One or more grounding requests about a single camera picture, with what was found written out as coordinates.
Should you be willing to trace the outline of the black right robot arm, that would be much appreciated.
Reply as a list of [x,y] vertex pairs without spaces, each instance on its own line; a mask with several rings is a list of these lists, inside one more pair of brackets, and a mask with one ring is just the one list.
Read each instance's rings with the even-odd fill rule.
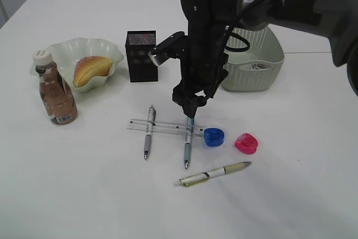
[[357,90],[357,0],[180,0],[188,24],[175,37],[181,81],[173,101],[185,115],[212,98],[227,76],[224,48],[234,28],[258,31],[268,24],[327,38],[336,67],[345,65]]

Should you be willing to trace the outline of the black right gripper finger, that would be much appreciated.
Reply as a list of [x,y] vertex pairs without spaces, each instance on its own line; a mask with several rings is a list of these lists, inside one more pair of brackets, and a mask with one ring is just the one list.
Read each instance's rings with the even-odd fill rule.
[[194,118],[199,107],[205,106],[207,100],[204,97],[185,98],[182,104],[183,112],[189,118]]

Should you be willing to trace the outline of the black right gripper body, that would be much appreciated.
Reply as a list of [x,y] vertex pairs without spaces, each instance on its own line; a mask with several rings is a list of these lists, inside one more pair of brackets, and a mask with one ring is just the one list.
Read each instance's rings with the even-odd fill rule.
[[223,65],[228,61],[224,54],[219,67],[203,64],[194,66],[189,56],[180,59],[181,80],[172,92],[172,100],[181,107],[203,107],[212,99],[222,81],[228,76]]

